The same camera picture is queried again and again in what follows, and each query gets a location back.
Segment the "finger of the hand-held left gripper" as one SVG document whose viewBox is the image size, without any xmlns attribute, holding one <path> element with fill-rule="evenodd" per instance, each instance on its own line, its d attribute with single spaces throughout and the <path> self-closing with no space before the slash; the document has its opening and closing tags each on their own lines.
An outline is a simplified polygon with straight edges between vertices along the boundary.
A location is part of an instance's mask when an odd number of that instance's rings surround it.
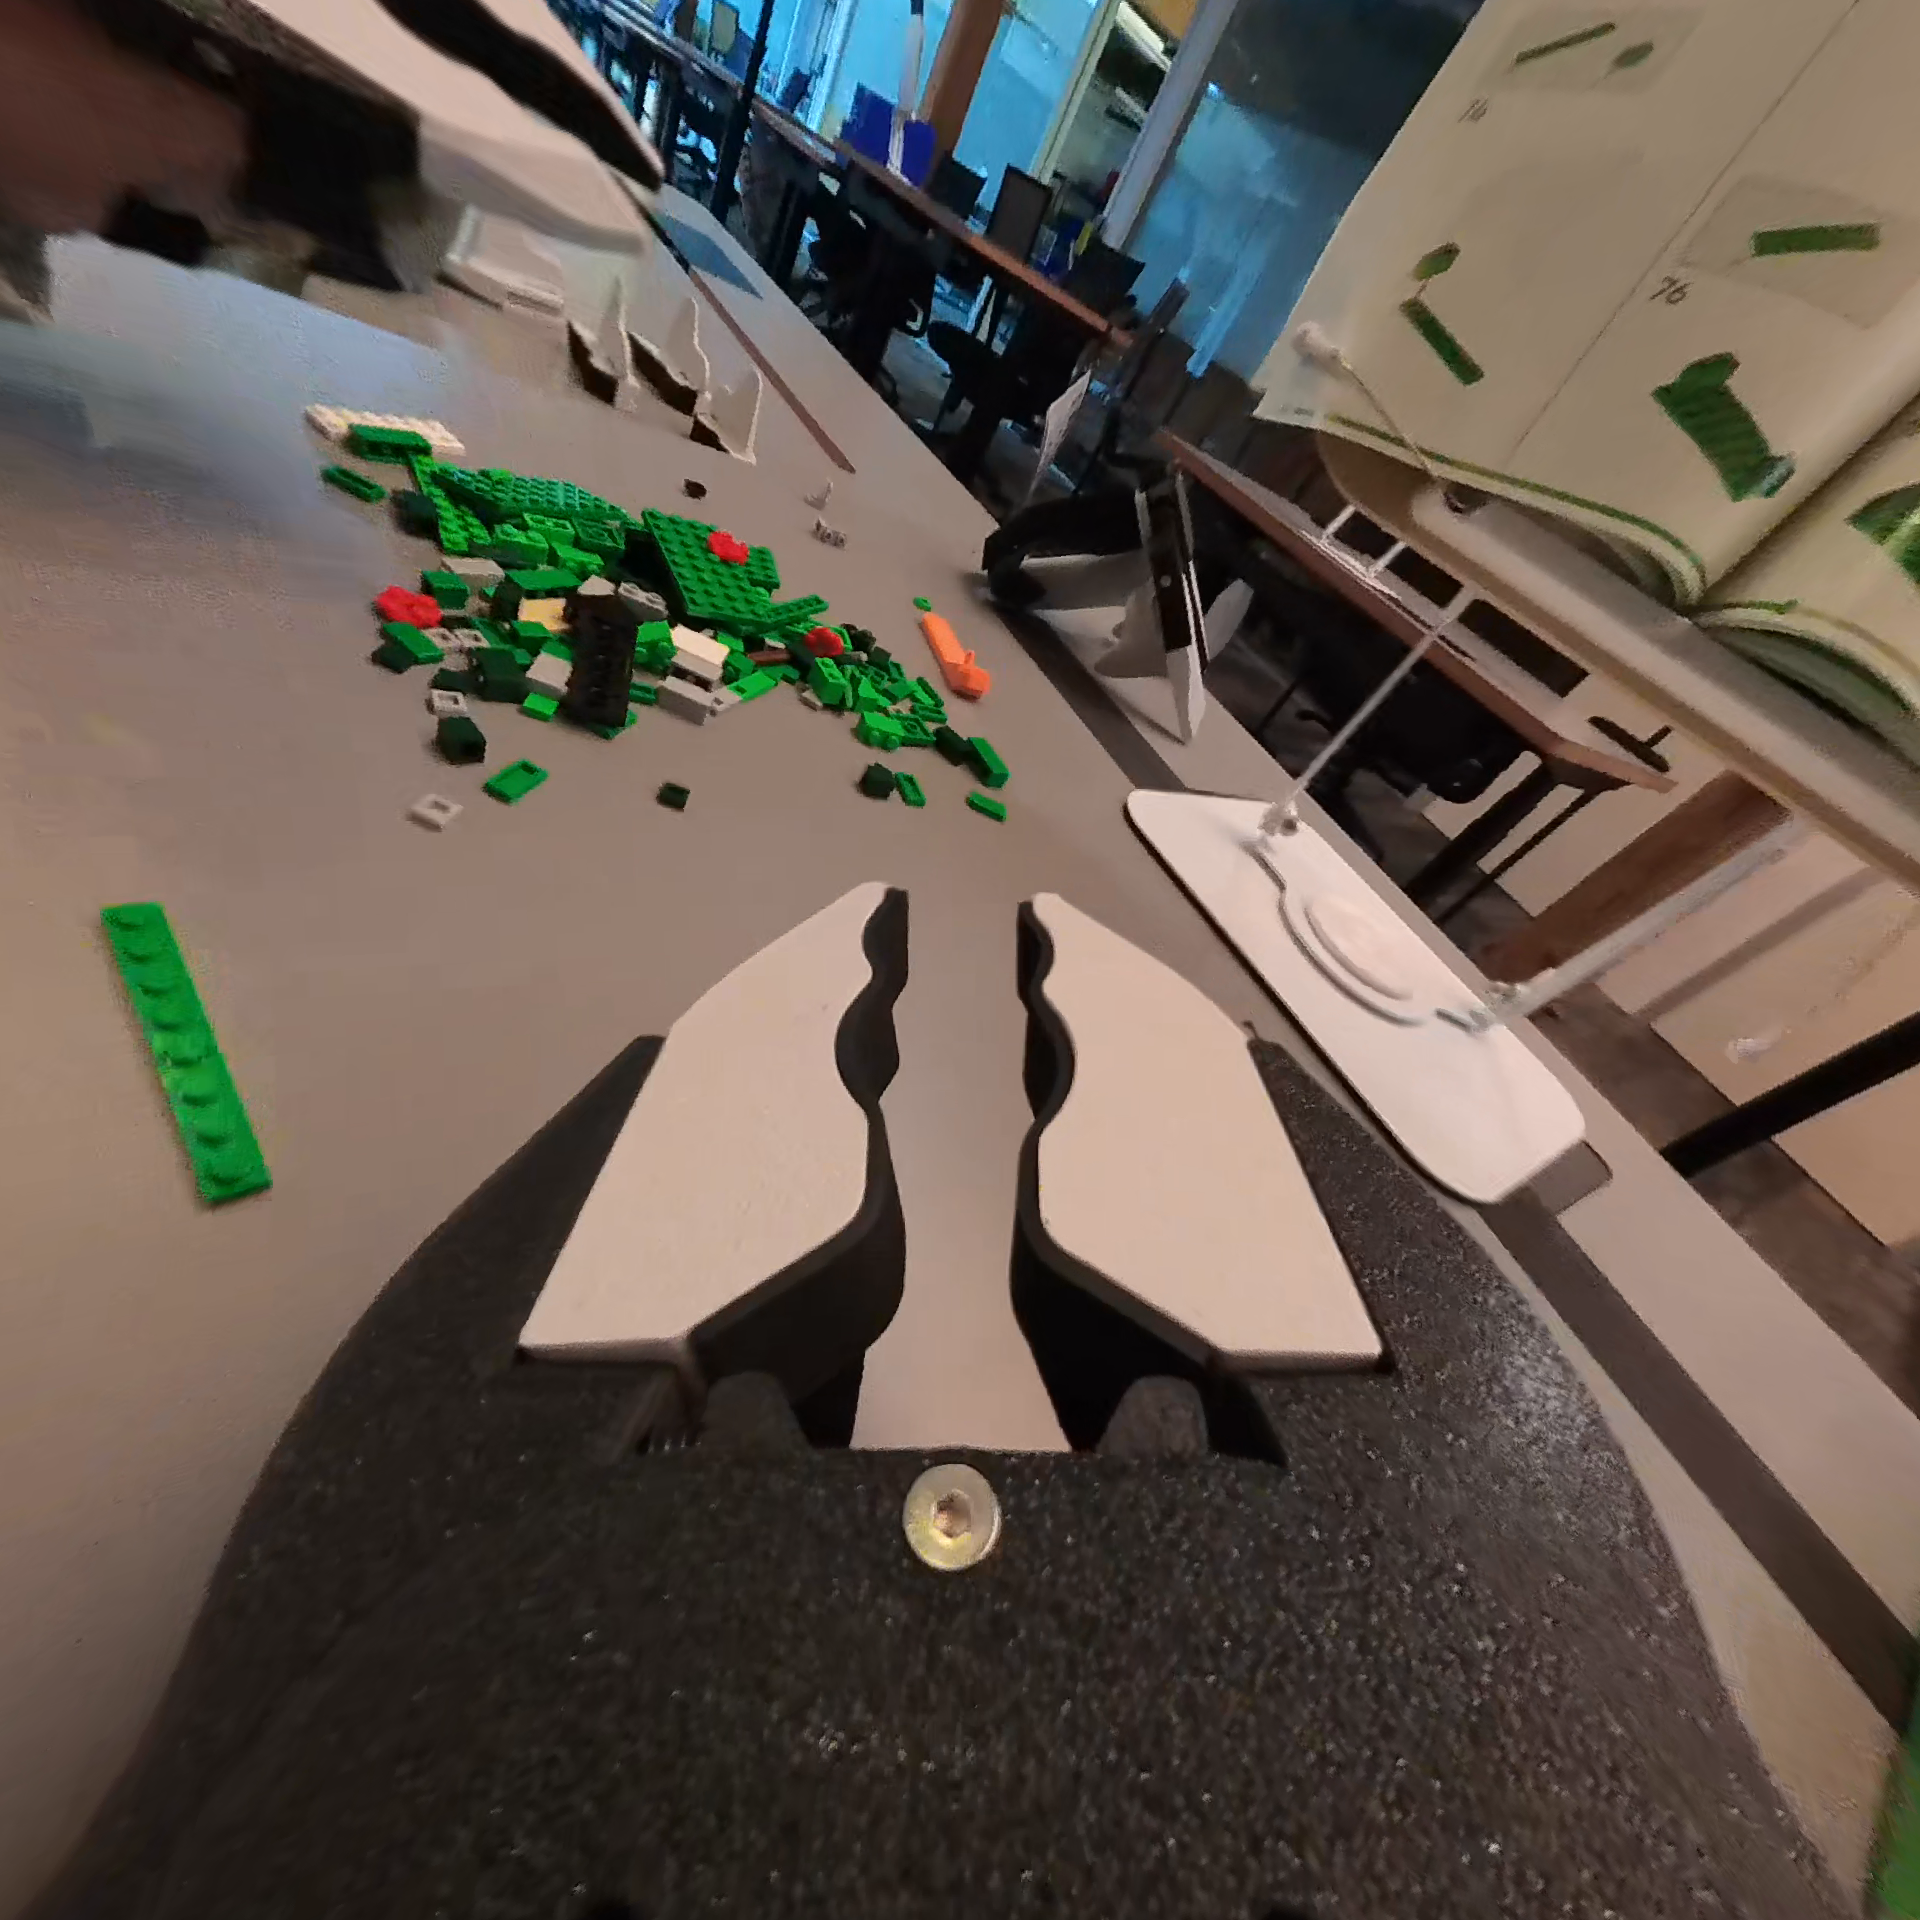
<svg viewBox="0 0 1920 1920">
<path fill-rule="evenodd" d="M 511 93 L 580 142 L 646 142 L 643 125 L 572 28 L 547 2 L 483 2 L 511 37 L 522 77 Z"/>
<path fill-rule="evenodd" d="M 448 202 L 578 250 L 638 255 L 663 181 L 646 142 L 580 142 L 523 106 L 483 2 L 266 2 L 280 30 L 414 117 L 418 174 Z"/>
</svg>

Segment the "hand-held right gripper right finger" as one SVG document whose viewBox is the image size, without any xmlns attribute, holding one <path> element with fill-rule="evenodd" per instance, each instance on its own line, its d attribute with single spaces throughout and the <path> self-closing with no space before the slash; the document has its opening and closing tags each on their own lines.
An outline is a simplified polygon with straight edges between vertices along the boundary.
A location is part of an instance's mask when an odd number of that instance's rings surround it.
<svg viewBox="0 0 1920 1920">
<path fill-rule="evenodd" d="M 1071 1448 L 1171 1380 L 1223 1454 L 1276 1454 L 1259 1391 L 1368 1379 L 1386 1335 L 1270 1092 L 1204 991 L 1058 893 L 1018 909 L 1028 1130 L 1012 1310 Z"/>
</svg>

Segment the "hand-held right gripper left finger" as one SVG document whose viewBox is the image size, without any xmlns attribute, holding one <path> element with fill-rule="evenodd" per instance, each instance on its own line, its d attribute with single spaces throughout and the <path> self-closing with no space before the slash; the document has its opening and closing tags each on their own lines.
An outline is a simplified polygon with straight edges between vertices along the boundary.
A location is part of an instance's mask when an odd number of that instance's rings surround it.
<svg viewBox="0 0 1920 1920">
<path fill-rule="evenodd" d="M 529 1362 L 668 1370 L 695 1403 L 769 1376 L 843 1448 L 905 1296 L 880 1108 L 897 1079 L 907 896 L 859 883 L 662 1037 L 522 1324 Z"/>
</svg>

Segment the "pile of lego pieces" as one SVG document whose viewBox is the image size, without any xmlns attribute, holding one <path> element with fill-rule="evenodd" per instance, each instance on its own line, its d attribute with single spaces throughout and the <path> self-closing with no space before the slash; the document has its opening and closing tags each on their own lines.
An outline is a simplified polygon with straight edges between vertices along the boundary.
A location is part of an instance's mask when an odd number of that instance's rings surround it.
<svg viewBox="0 0 1920 1920">
<path fill-rule="evenodd" d="M 914 756 L 926 754 L 968 779 L 975 815 L 1007 821 L 1010 765 L 953 715 L 971 702 L 939 676 L 918 613 L 923 594 L 913 618 L 926 653 L 911 659 L 824 597 L 784 591 L 778 552 L 726 525 L 473 466 L 431 416 L 314 403 L 304 426 L 329 447 L 327 490 L 391 509 L 396 530 L 434 547 L 414 583 L 372 594 L 368 659 L 418 680 L 426 747 L 439 765 L 487 782 L 529 759 L 489 738 L 504 712 L 614 743 L 646 712 L 704 726 L 792 687 L 808 711 L 851 726 L 866 754 L 856 775 L 864 797 L 922 808 L 929 782 Z M 432 686 L 468 698 L 467 715 L 487 733 L 483 763 L 434 754 Z"/>
</svg>

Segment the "long green lego plate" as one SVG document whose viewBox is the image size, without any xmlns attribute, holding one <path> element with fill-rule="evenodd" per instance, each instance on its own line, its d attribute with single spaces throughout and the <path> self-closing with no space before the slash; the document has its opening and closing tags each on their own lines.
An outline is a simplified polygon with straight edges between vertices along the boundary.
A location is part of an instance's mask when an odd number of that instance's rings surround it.
<svg viewBox="0 0 1920 1920">
<path fill-rule="evenodd" d="M 160 903 L 110 903 L 102 928 L 200 1200 L 223 1206 L 271 1191 L 247 1102 L 167 911 Z"/>
</svg>

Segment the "lego instruction booklet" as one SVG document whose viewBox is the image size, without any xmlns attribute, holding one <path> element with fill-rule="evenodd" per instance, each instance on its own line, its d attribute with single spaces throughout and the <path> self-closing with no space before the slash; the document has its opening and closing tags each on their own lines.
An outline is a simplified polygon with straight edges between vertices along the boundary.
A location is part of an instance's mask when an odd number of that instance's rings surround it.
<svg viewBox="0 0 1920 1920">
<path fill-rule="evenodd" d="M 1919 4 L 1489 4 L 1259 419 L 1610 547 L 1915 762 Z"/>
</svg>

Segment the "person's left hand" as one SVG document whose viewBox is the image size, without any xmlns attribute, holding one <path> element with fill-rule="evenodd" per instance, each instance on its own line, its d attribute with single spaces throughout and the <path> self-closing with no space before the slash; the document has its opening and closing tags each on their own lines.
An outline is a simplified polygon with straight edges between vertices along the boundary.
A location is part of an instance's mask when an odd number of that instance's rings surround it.
<svg viewBox="0 0 1920 1920">
<path fill-rule="evenodd" d="M 102 232 L 127 196 L 223 207 L 249 163 L 225 95 L 116 46 L 73 4 L 2 4 L 2 212 Z"/>
</svg>

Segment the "torn cardboard packaging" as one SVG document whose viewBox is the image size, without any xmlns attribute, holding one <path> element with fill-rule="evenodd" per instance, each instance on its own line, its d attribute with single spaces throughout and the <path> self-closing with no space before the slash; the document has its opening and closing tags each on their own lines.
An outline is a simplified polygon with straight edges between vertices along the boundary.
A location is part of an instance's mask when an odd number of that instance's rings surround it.
<svg viewBox="0 0 1920 1920">
<path fill-rule="evenodd" d="M 704 301 L 686 285 L 647 285 L 638 315 L 630 288 L 615 280 L 607 307 L 587 319 L 568 314 L 568 354 L 586 394 L 620 404 L 646 389 L 689 421 L 689 435 L 735 461 L 756 463 L 767 374 L 748 362 L 735 380 L 714 370 L 703 335 Z"/>
</svg>

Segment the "wooden column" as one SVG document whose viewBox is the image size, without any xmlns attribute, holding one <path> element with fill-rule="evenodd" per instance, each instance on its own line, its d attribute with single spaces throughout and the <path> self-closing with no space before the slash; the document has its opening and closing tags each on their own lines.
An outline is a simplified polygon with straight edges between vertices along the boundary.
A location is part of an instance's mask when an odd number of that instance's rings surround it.
<svg viewBox="0 0 1920 1920">
<path fill-rule="evenodd" d="M 950 2 L 945 31 L 920 95 L 920 118 L 936 128 L 937 143 L 947 151 L 959 146 L 964 130 L 1007 11 L 1007 2 L 992 0 Z"/>
</svg>

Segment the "black office chairs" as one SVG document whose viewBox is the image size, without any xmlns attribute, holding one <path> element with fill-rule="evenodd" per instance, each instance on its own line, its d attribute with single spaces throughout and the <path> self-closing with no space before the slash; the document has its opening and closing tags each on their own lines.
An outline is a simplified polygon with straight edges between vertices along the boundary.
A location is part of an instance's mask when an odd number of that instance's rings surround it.
<svg viewBox="0 0 1920 1920">
<path fill-rule="evenodd" d="M 894 399 L 894 346 L 918 343 L 945 374 L 920 432 L 953 478 L 975 485 L 1004 428 L 1073 416 L 1097 365 L 1136 340 L 1145 266 L 1097 230 L 1071 239 L 1062 267 L 1041 263 L 1049 191 L 1018 170 L 976 224 L 846 140 L 834 158 L 833 212 L 852 255 L 833 284 L 833 346 Z"/>
</svg>

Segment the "orange brick separator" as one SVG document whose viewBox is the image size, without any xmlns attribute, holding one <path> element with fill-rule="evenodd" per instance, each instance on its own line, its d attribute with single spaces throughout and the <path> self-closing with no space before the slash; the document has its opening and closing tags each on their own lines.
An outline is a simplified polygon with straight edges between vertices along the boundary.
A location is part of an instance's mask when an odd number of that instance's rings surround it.
<svg viewBox="0 0 1920 1920">
<path fill-rule="evenodd" d="M 918 598 L 920 628 L 947 691 L 964 702 L 982 702 L 992 691 L 992 674 L 963 643 L 955 626 L 926 598 Z"/>
</svg>

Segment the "wooden background table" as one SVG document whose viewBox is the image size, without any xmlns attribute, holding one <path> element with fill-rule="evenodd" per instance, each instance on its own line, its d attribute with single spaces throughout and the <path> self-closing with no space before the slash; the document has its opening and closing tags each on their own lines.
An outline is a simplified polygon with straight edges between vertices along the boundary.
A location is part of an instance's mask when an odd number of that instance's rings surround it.
<svg viewBox="0 0 1920 1920">
<path fill-rule="evenodd" d="M 1255 472 L 1169 430 L 1158 452 L 1233 581 L 1298 646 L 1287 691 L 1353 726 L 1310 790 L 1339 812 L 1372 773 L 1409 800 L 1474 806 L 1407 883 L 1414 903 L 1457 911 L 1489 884 L 1484 859 L 1554 797 L 1569 802 L 1545 835 L 1620 790 L 1674 794 L 1666 726 L 1635 736 L 1569 709 L 1563 687 L 1528 671 L 1558 651 L 1353 508 L 1313 437 L 1283 428 Z"/>
</svg>

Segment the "black and white device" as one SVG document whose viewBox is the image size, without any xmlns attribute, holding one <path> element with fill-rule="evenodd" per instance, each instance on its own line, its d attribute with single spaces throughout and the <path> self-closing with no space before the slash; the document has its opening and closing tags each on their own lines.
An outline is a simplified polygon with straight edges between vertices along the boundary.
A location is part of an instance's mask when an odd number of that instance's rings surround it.
<svg viewBox="0 0 1920 1920">
<path fill-rule="evenodd" d="M 1186 478 L 1025 506 L 982 548 L 990 602 L 1043 618 L 1108 687 L 1144 692 L 1193 746 L 1211 662 L 1240 635 L 1252 588 L 1202 540 Z"/>
</svg>

